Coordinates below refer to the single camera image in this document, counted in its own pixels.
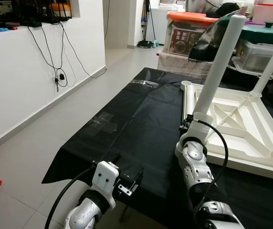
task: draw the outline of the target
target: baseboard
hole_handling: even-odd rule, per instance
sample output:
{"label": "baseboard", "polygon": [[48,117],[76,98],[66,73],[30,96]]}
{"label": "baseboard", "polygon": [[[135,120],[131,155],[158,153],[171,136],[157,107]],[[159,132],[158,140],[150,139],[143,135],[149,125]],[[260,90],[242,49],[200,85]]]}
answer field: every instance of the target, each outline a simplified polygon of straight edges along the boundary
{"label": "baseboard", "polygon": [[137,46],[137,44],[135,44],[135,45],[127,45],[127,48],[129,48],[129,49],[134,49],[135,47]]}
{"label": "baseboard", "polygon": [[[100,74],[102,74],[106,70],[106,66],[95,72],[92,77],[98,77]],[[52,100],[50,103],[48,103],[46,106],[42,107],[38,111],[34,112],[30,116],[28,116],[26,119],[24,119],[22,122],[19,124],[15,125],[12,129],[4,133],[3,135],[0,136],[0,146],[8,141],[10,138],[12,138],[14,135],[16,135],[19,131],[27,127],[29,124],[32,122],[36,121],[38,118],[40,118],[43,114],[48,112],[50,109],[52,109],[54,106],[59,104],[61,101],[63,101],[65,98],[76,92],[79,88],[84,86],[86,83],[90,82],[93,78],[88,77],[78,83],[75,87],[70,88],[67,92],[64,94],[60,95],[59,97],[55,98]]]}

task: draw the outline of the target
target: black tablecloth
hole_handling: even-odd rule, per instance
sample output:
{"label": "black tablecloth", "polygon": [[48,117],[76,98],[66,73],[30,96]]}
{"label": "black tablecloth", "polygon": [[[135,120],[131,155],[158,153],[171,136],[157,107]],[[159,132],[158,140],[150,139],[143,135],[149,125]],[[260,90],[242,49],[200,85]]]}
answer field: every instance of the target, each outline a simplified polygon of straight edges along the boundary
{"label": "black tablecloth", "polygon": [[[92,161],[121,154],[117,165],[123,182],[131,183],[142,167],[144,176],[132,197],[119,200],[168,228],[192,228],[191,204],[174,150],[182,116],[180,83],[204,82],[149,68],[134,80],[60,148],[42,182],[72,179]],[[262,100],[273,117],[273,96]],[[220,170],[210,167],[213,174]],[[92,175],[81,180],[91,185]],[[273,179],[227,168],[218,186],[246,229],[273,228]]]}

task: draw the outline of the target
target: storage box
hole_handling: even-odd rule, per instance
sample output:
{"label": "storage box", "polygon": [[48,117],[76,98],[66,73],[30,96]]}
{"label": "storage box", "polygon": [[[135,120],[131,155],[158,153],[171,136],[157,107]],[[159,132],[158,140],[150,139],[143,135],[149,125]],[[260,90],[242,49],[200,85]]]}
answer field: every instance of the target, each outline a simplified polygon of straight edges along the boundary
{"label": "storage box", "polygon": [[202,33],[217,18],[208,18],[204,13],[170,12],[167,14],[168,27],[165,36],[164,52],[188,56],[191,48]]}
{"label": "storage box", "polygon": [[236,53],[239,67],[255,73],[263,73],[272,55],[273,44],[252,44],[246,40],[240,40]]}

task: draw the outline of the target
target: white tube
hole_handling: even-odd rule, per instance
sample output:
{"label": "white tube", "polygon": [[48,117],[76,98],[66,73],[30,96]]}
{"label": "white tube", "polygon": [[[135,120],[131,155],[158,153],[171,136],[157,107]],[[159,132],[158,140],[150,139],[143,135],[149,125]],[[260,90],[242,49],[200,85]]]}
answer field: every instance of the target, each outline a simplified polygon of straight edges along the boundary
{"label": "white tube", "polygon": [[184,91],[182,114],[182,120],[184,120],[186,119],[187,114],[191,115],[193,113],[196,104],[196,89],[190,81],[182,81],[180,88]]}
{"label": "white tube", "polygon": [[245,21],[245,16],[233,15],[231,17],[228,28],[215,56],[213,65],[209,71],[207,80],[196,103],[194,113],[201,112],[206,114],[209,110],[210,104],[221,82],[223,74],[226,71],[228,62],[241,34]]}
{"label": "white tube", "polygon": [[263,71],[260,79],[256,83],[255,87],[252,91],[250,91],[250,95],[261,97],[262,91],[265,88],[266,84],[268,83],[269,78],[273,74],[273,55],[267,64],[265,70]]}

